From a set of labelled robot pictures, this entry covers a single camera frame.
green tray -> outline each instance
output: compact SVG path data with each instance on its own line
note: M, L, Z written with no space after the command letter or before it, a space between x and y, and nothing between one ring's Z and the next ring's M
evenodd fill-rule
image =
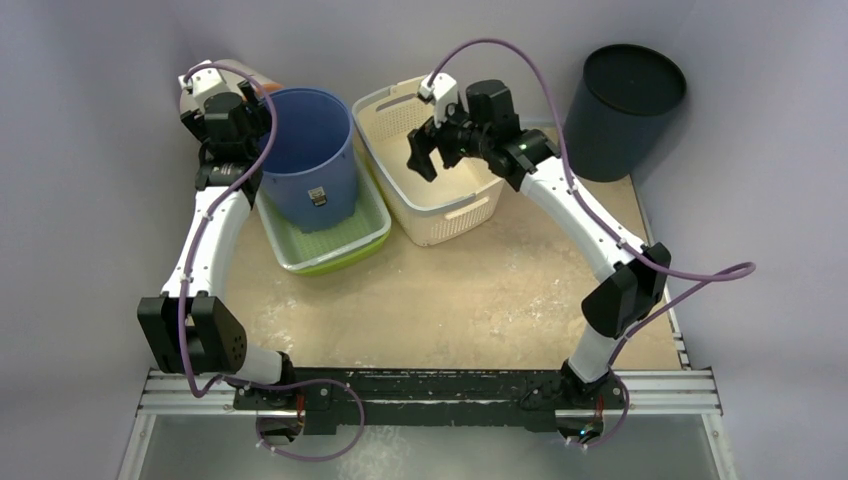
M386 241L392 218L374 180L356 159L359 197L353 215L333 228L303 233L289 223L262 193L256 205L271 249L280 266L298 275L323 275L352 265L376 252Z

blue plastic bin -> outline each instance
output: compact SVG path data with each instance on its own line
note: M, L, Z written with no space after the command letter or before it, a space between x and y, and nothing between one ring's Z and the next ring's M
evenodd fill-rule
M359 193L350 110L315 88L286 88L271 100L277 139L262 166L262 190L303 232L341 223L353 215Z

white wall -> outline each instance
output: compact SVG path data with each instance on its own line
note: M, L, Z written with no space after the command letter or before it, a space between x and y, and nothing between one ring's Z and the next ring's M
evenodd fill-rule
M0 2L4 479L117 475L151 360L135 308L190 221L193 61L158 0Z
M699 1L670 52L687 112L636 176L678 268L759 265L678 309L750 479L848 466L846 52L845 2Z
M565 103L582 59L613 42L667 45L694 0L170 0L203 58L234 57L286 85L339 94L349 105L424 75L450 49L482 36L518 44ZM461 85L499 78L526 119L550 119L530 70L496 46L448 65Z

wooden table surface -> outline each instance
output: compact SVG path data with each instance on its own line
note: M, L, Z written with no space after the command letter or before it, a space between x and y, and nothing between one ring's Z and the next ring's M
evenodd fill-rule
M585 184L645 238L629 178ZM555 369L577 345L580 302L596 285L571 239L506 186L492 218L468 233L424 248L394 224L374 256L320 277L280 267L254 211L226 303L248 338L296 366ZM668 319L636 335L616 366L680 369Z

black trash can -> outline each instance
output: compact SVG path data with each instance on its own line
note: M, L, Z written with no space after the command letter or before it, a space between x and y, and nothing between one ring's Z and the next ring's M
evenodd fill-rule
M596 182L624 178L651 151L686 94L680 68L639 45L589 55L563 134L571 169Z

